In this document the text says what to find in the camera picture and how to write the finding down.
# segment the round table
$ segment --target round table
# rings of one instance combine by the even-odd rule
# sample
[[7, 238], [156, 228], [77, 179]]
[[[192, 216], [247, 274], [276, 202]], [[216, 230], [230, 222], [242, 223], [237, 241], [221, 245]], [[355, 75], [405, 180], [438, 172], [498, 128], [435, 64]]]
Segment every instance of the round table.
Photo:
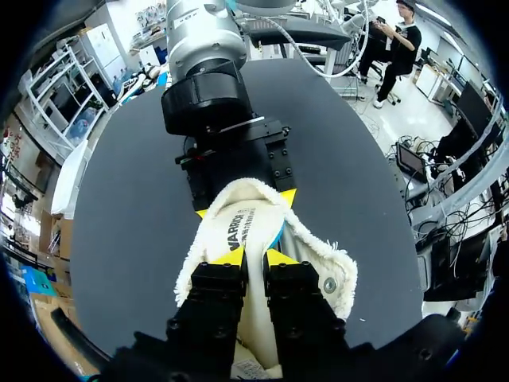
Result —
[[[286, 142], [304, 225], [357, 262], [347, 341], [385, 345], [422, 318], [417, 256], [393, 175], [356, 113], [299, 60], [248, 62], [254, 110], [292, 127]], [[80, 324], [112, 354], [134, 331], [165, 339], [173, 288], [200, 218], [174, 163], [184, 137], [166, 133], [158, 88], [111, 117], [85, 172], [72, 233]], [[228, 177], [256, 176], [235, 161]]]

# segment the black pants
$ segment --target black pants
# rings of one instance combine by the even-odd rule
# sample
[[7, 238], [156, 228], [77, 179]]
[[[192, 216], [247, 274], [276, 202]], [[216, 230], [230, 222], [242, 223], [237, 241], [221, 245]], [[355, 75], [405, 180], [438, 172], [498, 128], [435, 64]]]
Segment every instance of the black pants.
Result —
[[379, 90], [378, 101], [382, 102], [387, 99], [392, 88], [396, 85], [396, 77], [404, 74], [412, 73], [412, 68], [410, 70], [408, 68], [404, 68], [401, 65], [398, 65], [397, 57], [392, 57], [392, 53], [389, 50], [382, 49], [380, 44], [376, 41], [372, 42], [372, 39], [369, 39], [366, 46], [366, 51], [359, 64], [359, 73], [362, 76], [367, 76], [367, 72], [373, 61], [380, 62], [389, 62], [392, 61], [391, 64], [387, 66], [385, 69], [385, 75], [383, 76], [383, 84]]

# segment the ceiling light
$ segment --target ceiling light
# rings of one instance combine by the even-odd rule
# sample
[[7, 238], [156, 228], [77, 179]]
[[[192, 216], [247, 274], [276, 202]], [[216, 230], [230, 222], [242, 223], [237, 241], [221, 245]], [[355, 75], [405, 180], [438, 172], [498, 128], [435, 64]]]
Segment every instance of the ceiling light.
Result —
[[456, 48], [456, 50], [461, 53], [461, 56], [464, 56], [463, 50], [461, 50], [460, 46], [458, 45], [456, 40], [454, 40], [453, 36], [451, 36], [447, 32], [444, 32], [444, 36], [445, 36], [445, 39], [450, 43], [450, 45], [452, 45], [454, 48]]
[[433, 12], [432, 10], [430, 10], [429, 8], [426, 8], [425, 6], [422, 6], [421, 4], [416, 4], [416, 6], [417, 6], [418, 9], [424, 10], [427, 14], [430, 14], [434, 18], [442, 21], [443, 23], [447, 24], [448, 26], [451, 26], [451, 23], [448, 22], [447, 19], [444, 18], [443, 16], [441, 16], [440, 14], [438, 14], [436, 12]]

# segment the black shirt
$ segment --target black shirt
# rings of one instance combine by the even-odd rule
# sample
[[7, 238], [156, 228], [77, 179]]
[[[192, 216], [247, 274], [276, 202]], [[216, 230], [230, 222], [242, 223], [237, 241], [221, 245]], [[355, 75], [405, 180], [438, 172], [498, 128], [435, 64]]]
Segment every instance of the black shirt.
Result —
[[414, 65], [415, 59], [417, 58], [417, 53], [419, 51], [419, 46], [421, 46], [422, 35], [419, 28], [415, 25], [397, 27], [396, 31], [401, 34], [405, 39], [410, 41], [412, 45], [415, 47], [414, 51], [408, 49], [405, 45], [403, 45], [397, 38], [393, 38], [392, 43], [390, 44], [390, 52], [392, 53], [392, 62], [398, 66], [401, 66], [404, 69], [408, 69], [411, 71], [412, 65]]

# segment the person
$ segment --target person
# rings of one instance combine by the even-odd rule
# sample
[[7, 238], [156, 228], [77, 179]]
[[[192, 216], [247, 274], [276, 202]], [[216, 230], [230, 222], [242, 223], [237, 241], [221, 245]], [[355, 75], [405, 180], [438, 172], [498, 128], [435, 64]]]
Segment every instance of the person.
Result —
[[376, 43], [368, 41], [366, 51], [359, 64], [361, 80], [366, 82], [367, 72], [374, 60], [390, 62], [386, 68], [383, 84], [378, 96], [373, 100], [374, 106], [378, 109], [383, 106], [390, 91], [396, 84], [397, 76], [412, 73], [412, 68], [422, 41], [421, 31], [414, 23], [414, 4], [410, 0], [398, 0], [397, 3], [399, 15], [404, 20], [404, 23], [399, 25], [398, 31], [385, 23], [377, 20], [373, 21], [375, 28], [382, 31], [389, 40], [392, 40], [390, 50], [381, 50], [376, 46]]

